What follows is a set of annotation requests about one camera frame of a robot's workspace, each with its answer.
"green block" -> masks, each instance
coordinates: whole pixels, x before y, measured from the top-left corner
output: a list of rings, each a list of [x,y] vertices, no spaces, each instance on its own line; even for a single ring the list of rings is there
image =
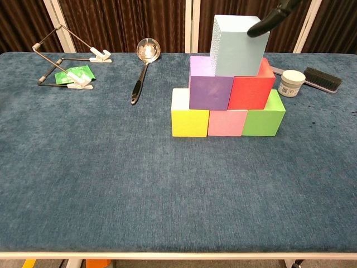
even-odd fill
[[[264,110],[248,110],[242,136],[275,136],[284,114],[279,93],[272,89]]]

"brush handle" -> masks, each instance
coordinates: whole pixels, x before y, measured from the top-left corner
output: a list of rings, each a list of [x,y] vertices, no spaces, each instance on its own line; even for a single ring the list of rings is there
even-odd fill
[[[284,71],[284,70],[276,68],[276,67],[272,67],[272,70],[273,70],[273,73],[278,74],[278,75],[282,75],[283,71]],[[306,85],[309,85],[311,87],[317,88],[319,90],[322,90],[324,92],[330,93],[330,94],[335,94],[337,92],[337,91],[328,90],[326,88],[323,88],[323,87],[321,87],[321,86],[319,86],[319,85],[317,85],[315,83],[312,83],[312,82],[309,82],[309,81],[306,81],[306,80],[303,83],[306,84]]]

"foam block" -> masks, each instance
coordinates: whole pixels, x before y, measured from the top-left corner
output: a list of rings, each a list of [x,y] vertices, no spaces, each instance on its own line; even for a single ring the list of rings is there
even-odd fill
[[[228,109],[264,109],[274,82],[272,68],[268,60],[263,58],[257,76],[234,78]]]
[[[241,136],[247,110],[210,111],[208,136]]]
[[[190,109],[227,110],[233,76],[215,76],[208,56],[190,58]]]
[[[242,136],[275,136],[285,114],[278,92],[272,89],[264,110],[249,110]]]
[[[173,137],[207,137],[209,110],[189,109],[190,90],[172,90],[171,121]]]
[[[109,267],[111,260],[85,260],[86,268],[106,268]]]
[[[258,74],[270,32],[256,38],[247,32],[259,21],[256,16],[214,16],[210,58],[215,75]]]

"white jar lid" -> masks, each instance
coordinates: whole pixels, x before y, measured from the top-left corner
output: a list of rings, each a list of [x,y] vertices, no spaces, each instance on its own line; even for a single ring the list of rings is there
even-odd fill
[[[295,70],[283,71],[281,78],[285,82],[287,82],[289,84],[293,84],[293,85],[300,85],[306,79],[305,75],[302,72],[295,71]]]

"red block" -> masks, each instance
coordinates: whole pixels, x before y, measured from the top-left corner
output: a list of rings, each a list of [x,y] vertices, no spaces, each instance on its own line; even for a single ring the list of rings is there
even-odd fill
[[[266,58],[262,59],[257,76],[236,76],[230,94],[228,110],[264,109],[275,75]]]

